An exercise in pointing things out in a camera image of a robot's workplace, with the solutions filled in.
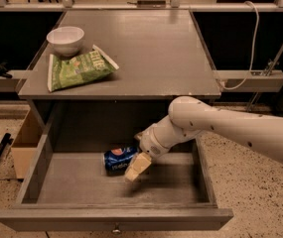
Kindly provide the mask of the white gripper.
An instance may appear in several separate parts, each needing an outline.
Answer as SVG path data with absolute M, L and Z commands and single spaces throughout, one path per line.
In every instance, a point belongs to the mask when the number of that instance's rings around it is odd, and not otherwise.
M 134 156 L 124 174 L 128 181 L 135 181 L 144 171 L 146 171 L 153 159 L 157 159 L 169 152 L 169 148 L 164 147 L 156 137 L 158 126 L 152 124 L 142 132 L 134 135 L 134 139 L 139 142 L 142 153 Z

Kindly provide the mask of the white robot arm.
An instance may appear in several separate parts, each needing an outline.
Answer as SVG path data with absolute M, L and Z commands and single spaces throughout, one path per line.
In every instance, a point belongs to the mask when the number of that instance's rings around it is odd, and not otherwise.
M 223 110 L 181 96 L 168 115 L 138 134 L 140 153 L 131 160 L 125 178 L 134 181 L 155 159 L 172 147 L 211 131 L 283 164 L 283 117 Z

